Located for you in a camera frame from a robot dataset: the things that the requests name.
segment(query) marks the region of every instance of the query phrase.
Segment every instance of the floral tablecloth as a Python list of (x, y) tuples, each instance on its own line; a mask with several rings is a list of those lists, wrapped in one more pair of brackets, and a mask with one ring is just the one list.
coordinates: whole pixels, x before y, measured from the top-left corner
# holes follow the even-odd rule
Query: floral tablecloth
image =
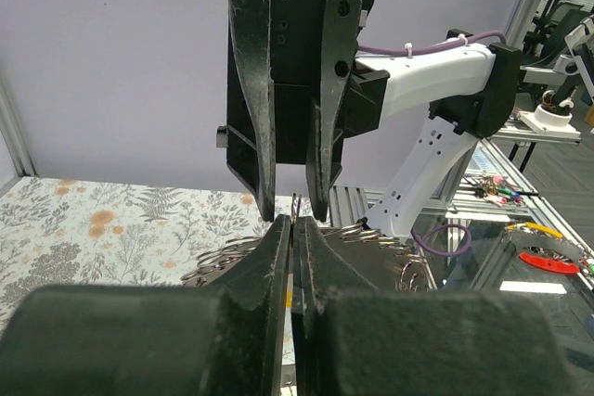
[(200, 252), (268, 226), (248, 194), (23, 178), (0, 198), (0, 331), (37, 287), (180, 285)]

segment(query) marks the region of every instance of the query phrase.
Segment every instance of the glass tabletop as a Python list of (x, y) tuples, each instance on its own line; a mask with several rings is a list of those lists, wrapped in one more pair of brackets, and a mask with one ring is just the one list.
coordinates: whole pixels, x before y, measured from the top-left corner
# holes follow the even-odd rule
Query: glass tabletop
[[(422, 283), (416, 278), (421, 275), (420, 269), (409, 271), (408, 275), (403, 273), (408, 260), (398, 258), (393, 250), (374, 249), (369, 243), (334, 245), (329, 241), (329, 244), (379, 289), (427, 288), (429, 292), (501, 289), (519, 292), (521, 289), (549, 319), (581, 393), (594, 394), (594, 295), (578, 275), (536, 269), (519, 258), (519, 251), (507, 236), (507, 227), (524, 223), (538, 222), (525, 215), (423, 211), (414, 226), (421, 236), (444, 224), (461, 224), (470, 231), (471, 246), (455, 258), (427, 254), (431, 273)], [(428, 240), (432, 248), (449, 252), (465, 243), (465, 234), (459, 229), (444, 230)]]

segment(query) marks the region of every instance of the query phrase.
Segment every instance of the screw hole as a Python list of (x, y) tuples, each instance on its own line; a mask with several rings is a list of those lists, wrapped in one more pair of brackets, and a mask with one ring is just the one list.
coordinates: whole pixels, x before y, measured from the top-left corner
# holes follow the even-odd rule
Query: screw hole
[(349, 74), (349, 64), (343, 60), (339, 60), (334, 66), (334, 72), (339, 78), (346, 78)]
[(341, 1), (338, 4), (338, 15), (341, 18), (346, 18), (350, 12), (351, 12), (351, 6), (349, 5), (349, 3), (346, 0)]

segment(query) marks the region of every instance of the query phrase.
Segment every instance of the table leg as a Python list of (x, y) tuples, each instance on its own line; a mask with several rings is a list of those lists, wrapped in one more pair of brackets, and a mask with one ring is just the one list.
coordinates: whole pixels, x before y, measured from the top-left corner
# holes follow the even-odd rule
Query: table leg
[(532, 152), (535, 151), (536, 143), (530, 143), (530, 147), (526, 152), (526, 155), (523, 157), (522, 164), (520, 165), (520, 172), (523, 172), (526, 166), (528, 165), (528, 161), (530, 157), (532, 157)]
[(519, 148), (520, 146), (518, 146), (516, 143), (513, 143), (513, 149), (510, 153), (510, 161), (513, 161), (513, 159), (516, 158), (516, 154), (518, 153)]

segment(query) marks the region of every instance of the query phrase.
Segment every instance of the cable clip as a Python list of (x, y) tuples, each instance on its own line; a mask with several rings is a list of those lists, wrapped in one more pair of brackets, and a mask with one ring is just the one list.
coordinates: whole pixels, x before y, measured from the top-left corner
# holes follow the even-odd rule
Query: cable clip
[(408, 52), (408, 58), (412, 59), (412, 43), (408, 43), (405, 45), (405, 50)]
[(464, 41), (464, 46), (468, 46), (468, 37), (466, 37), (464, 34), (459, 34), (458, 38), (461, 39), (462, 41)]

